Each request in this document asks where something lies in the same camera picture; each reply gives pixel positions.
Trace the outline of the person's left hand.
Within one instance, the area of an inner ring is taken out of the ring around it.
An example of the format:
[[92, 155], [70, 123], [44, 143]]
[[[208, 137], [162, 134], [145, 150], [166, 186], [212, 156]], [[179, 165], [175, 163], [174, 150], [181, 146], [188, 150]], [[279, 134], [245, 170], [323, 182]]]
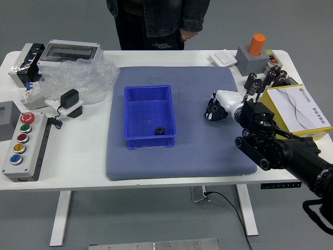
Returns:
[[181, 40], [183, 42], [186, 42], [187, 40], [193, 38], [197, 34], [198, 34], [197, 32], [190, 32], [190, 31], [186, 31], [184, 29], [180, 29]]

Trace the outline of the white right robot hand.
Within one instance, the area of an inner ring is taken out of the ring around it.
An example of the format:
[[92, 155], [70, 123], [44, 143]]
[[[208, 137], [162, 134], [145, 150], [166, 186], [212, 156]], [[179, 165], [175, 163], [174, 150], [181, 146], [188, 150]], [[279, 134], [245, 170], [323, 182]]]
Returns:
[[217, 90], [212, 94], [204, 116], [209, 121], [220, 121], [227, 118], [230, 114], [236, 122], [239, 122], [239, 115], [243, 105], [240, 93]]

